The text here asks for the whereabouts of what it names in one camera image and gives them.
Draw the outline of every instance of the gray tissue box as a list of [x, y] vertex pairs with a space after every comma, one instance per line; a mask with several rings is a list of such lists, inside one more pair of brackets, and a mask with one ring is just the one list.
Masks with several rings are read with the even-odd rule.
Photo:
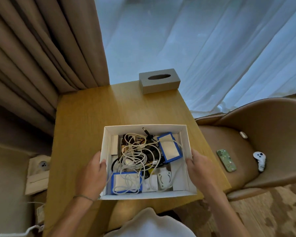
[[143, 94], [178, 89], [180, 78], [174, 69], [139, 73]]

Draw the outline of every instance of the curtain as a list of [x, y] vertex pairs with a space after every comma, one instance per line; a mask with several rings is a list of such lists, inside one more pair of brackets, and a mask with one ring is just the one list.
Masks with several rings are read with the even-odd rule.
[[0, 0], [0, 142], [50, 148], [59, 94], [109, 83], [94, 0]]
[[194, 117], [296, 93], [296, 0], [96, 0], [111, 83], [174, 68]]

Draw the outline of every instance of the white shirt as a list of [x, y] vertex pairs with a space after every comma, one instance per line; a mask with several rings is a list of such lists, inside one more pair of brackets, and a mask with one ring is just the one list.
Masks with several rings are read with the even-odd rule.
[[126, 222], [120, 229], [107, 233], [104, 237], [196, 237], [194, 233], [181, 222], [170, 216], [158, 216], [153, 208], [140, 211], [132, 220]]

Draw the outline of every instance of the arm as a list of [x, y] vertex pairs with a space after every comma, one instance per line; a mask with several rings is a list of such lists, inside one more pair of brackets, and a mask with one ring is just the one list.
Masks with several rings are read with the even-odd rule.
[[100, 163], [100, 154], [98, 151], [93, 156], [77, 179], [76, 195], [87, 198], [73, 198], [47, 237], [73, 236], [81, 219], [93, 204], [92, 200], [97, 200], [106, 183], [106, 163], [105, 160]]
[[229, 204], [226, 195], [215, 182], [210, 159], [192, 150], [193, 159], [187, 159], [187, 170], [193, 184], [203, 193], [213, 213], [222, 237], [249, 237], [249, 233]]

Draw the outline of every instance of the sheer white curtain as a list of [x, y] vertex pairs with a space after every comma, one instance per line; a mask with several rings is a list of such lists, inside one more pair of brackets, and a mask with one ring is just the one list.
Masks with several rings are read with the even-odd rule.
[[95, 0], [111, 84], [174, 68], [195, 117], [296, 93], [296, 0]]

